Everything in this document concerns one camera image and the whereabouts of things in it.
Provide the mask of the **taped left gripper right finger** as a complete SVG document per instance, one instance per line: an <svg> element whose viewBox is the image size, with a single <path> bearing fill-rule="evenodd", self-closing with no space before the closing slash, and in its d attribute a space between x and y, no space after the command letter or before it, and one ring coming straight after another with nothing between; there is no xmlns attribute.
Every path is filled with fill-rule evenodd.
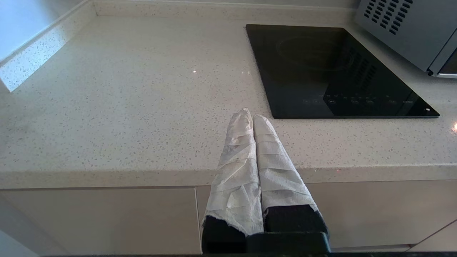
<svg viewBox="0 0 457 257"><path fill-rule="evenodd" d="M266 232L322 232L328 228L271 122L253 116L261 205Z"/></svg>

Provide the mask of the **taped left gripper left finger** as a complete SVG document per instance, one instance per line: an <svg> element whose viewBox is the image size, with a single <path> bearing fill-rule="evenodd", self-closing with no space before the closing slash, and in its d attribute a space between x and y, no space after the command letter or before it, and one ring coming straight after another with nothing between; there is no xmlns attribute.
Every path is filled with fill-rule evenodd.
<svg viewBox="0 0 457 257"><path fill-rule="evenodd" d="M248 237L264 232L256 142L248 109L230 119L202 221L204 254L245 253Z"/></svg>

